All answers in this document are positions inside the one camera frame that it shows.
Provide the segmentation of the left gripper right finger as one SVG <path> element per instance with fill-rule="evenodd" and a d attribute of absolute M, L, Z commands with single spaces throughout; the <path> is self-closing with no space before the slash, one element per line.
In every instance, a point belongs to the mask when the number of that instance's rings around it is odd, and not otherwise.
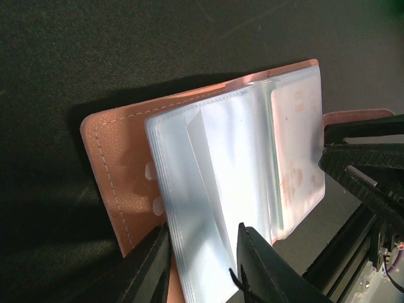
<path fill-rule="evenodd" d="M 330 302 L 291 268 L 254 228 L 239 224 L 237 273 L 231 279 L 245 302 Z"/>

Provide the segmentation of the white VIP floral card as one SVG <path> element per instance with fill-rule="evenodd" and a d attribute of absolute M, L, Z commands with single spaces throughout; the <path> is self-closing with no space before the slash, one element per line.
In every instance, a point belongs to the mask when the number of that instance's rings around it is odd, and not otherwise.
<path fill-rule="evenodd" d="M 279 236 L 286 237 L 325 194 L 325 176 L 318 167 L 324 145 L 319 70 L 282 78 L 270 101 L 280 181 Z"/>

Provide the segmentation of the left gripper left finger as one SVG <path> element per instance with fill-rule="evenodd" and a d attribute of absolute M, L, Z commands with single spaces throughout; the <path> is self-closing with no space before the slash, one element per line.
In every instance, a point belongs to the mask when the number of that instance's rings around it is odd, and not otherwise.
<path fill-rule="evenodd" d="M 129 277 L 122 302 L 167 302 L 171 245 L 168 225 L 152 229 L 124 258 Z"/>

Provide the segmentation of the brown leather card holder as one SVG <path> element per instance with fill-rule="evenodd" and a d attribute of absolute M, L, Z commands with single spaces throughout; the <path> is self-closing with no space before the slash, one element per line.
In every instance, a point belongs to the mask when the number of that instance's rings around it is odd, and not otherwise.
<path fill-rule="evenodd" d="M 280 237 L 280 181 L 270 93 L 316 60 L 105 110 L 80 127 L 123 254 L 166 220 L 169 302 L 226 302 L 235 294 L 240 223 Z M 328 122 L 388 117 L 386 109 L 323 114 Z"/>

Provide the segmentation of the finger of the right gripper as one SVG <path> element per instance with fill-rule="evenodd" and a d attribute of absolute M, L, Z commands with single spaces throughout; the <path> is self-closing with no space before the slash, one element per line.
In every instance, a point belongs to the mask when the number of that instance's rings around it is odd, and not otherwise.
<path fill-rule="evenodd" d="M 342 144 L 345 138 L 403 134 L 403 114 L 365 121 L 330 124 L 325 127 L 325 144 Z"/>
<path fill-rule="evenodd" d="M 403 226 L 403 145 L 338 144 L 319 167 L 392 227 Z"/>

